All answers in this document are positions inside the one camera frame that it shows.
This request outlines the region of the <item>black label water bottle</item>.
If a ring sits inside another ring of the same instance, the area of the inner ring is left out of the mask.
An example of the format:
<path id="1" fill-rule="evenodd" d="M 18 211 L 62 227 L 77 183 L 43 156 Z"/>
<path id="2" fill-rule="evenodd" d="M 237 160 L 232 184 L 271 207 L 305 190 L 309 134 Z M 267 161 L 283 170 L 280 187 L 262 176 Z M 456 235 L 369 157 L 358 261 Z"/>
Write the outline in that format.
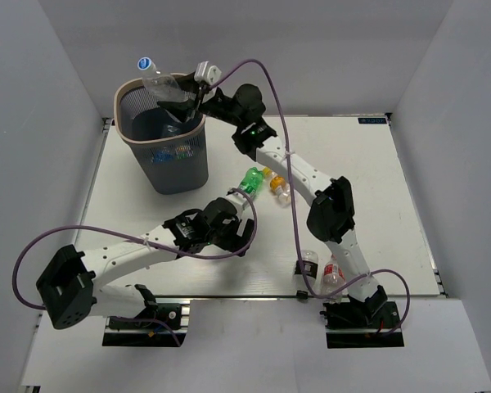
<path id="1" fill-rule="evenodd" d="M 318 254 L 311 250 L 302 250 L 302 264 L 304 271 L 300 271 L 300 263 L 295 262 L 295 267 L 292 275 L 292 283 L 295 288 L 295 297 L 301 302 L 305 302 L 310 297 L 308 286 L 305 283 L 304 277 L 308 279 L 309 286 L 314 289 L 314 285 L 318 273 Z"/>

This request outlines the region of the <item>blue label water bottle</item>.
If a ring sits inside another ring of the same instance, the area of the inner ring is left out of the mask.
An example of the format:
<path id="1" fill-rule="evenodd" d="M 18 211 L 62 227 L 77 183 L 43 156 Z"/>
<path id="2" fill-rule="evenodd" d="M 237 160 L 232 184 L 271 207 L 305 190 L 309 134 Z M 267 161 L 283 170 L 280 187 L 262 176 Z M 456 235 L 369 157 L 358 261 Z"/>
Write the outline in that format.
<path id="1" fill-rule="evenodd" d="M 173 154 L 167 150 L 157 151 L 151 158 L 153 164 L 159 164 L 161 162 L 169 162 L 173 160 Z"/>

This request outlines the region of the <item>green Sprite bottle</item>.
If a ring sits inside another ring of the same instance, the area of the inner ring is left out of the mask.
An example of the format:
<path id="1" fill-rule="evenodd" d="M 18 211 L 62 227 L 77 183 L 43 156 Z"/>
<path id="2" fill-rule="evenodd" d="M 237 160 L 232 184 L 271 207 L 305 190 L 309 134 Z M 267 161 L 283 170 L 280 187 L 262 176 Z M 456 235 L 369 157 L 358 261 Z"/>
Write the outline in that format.
<path id="1" fill-rule="evenodd" d="M 264 173 L 256 167 L 249 168 L 243 179 L 240 181 L 238 188 L 246 193 L 251 200 L 257 196 L 259 189 L 264 182 Z"/>
<path id="2" fill-rule="evenodd" d="M 189 145 L 181 145 L 175 147 L 174 153 L 177 160 L 184 160 L 194 155 L 194 151 Z"/>

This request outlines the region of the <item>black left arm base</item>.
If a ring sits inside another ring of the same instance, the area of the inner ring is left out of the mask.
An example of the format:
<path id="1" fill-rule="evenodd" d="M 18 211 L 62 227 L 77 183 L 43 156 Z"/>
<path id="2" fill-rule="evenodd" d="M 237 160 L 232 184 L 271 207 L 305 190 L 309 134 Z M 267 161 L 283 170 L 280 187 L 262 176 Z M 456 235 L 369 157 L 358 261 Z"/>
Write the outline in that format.
<path id="1" fill-rule="evenodd" d="M 168 299 L 146 307 L 136 317 L 109 317 L 102 338 L 104 347 L 178 348 L 189 322 L 188 300 Z"/>

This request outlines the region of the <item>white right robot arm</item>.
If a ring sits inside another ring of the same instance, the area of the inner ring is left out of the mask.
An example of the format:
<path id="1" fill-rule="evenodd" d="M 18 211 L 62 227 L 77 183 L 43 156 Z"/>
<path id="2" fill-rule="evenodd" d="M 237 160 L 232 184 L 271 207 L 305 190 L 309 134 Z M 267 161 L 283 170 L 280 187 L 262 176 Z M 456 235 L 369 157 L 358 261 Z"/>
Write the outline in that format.
<path id="1" fill-rule="evenodd" d="M 210 93 L 208 84 L 196 82 L 190 75 L 180 77 L 179 83 L 186 88 L 185 101 L 159 100 L 158 106 L 181 122 L 203 114 L 236 127 L 232 140 L 238 151 L 280 174 L 309 205 L 308 230 L 329 248 L 350 284 L 350 313 L 359 324 L 374 325 L 383 315 L 387 295 L 370 274 L 358 244 L 349 180 L 330 178 L 298 155 L 290 154 L 264 120 L 263 97 L 253 84 L 242 84 L 232 97 L 227 97 L 220 88 Z"/>

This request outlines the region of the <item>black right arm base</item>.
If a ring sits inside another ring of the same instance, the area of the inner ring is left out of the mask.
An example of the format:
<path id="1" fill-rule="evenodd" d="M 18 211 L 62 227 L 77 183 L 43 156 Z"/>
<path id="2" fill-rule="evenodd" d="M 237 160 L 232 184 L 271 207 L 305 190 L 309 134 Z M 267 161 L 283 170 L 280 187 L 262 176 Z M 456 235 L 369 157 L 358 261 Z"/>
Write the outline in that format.
<path id="1" fill-rule="evenodd" d="M 326 323 L 327 348 L 371 349 L 404 347 L 395 302 L 387 301 L 373 319 L 357 313 L 349 302 L 324 303 L 320 315 Z"/>

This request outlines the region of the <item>blue orange label bottle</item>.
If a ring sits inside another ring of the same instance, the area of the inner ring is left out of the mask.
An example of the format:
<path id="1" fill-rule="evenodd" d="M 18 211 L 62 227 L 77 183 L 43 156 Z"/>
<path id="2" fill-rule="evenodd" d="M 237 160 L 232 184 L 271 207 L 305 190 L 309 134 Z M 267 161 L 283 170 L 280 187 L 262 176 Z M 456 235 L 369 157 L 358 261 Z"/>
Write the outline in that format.
<path id="1" fill-rule="evenodd" d="M 184 134 L 184 131 L 173 124 L 165 124 L 160 132 L 161 139 L 176 138 Z"/>

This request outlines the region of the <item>clear unlabelled plastic bottle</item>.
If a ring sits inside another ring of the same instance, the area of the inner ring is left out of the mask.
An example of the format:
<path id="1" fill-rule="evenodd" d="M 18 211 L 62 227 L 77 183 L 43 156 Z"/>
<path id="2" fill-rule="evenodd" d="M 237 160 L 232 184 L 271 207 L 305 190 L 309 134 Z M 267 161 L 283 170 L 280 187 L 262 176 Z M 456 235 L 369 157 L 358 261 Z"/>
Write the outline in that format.
<path id="1" fill-rule="evenodd" d="M 177 104 L 185 103 L 188 96 L 177 80 L 171 74 L 160 71 L 148 56 L 141 57 L 137 67 L 144 87 L 156 100 L 158 107 L 165 110 L 175 122 L 186 123 L 188 118 L 177 108 Z"/>

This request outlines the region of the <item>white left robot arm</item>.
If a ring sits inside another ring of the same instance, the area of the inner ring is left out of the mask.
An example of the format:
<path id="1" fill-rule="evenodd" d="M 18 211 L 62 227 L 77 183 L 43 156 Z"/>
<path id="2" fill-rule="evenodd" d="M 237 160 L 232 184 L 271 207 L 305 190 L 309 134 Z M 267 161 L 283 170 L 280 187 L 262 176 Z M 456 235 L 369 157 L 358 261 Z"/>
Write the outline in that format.
<path id="1" fill-rule="evenodd" d="M 164 221 L 134 240 L 96 250 L 63 246 L 36 282 L 43 305 L 57 330 L 88 316 L 130 318 L 146 327 L 155 321 L 153 294 L 142 284 L 115 287 L 113 282 L 154 264 L 183 256 L 202 258 L 207 246 L 226 255 L 244 255 L 255 232 L 252 219 L 241 219 L 248 200 L 237 192 Z"/>

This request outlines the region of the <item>orange label clear bottle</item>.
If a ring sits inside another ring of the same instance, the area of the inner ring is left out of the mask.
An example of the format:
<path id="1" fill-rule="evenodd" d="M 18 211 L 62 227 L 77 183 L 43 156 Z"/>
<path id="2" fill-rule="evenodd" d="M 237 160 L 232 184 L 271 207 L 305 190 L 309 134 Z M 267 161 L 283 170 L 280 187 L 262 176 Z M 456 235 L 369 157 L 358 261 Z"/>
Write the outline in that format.
<path id="1" fill-rule="evenodd" d="M 291 191 L 286 180 L 268 167 L 263 168 L 263 174 L 270 191 L 277 197 L 278 203 L 281 206 L 288 206 L 291 203 Z"/>

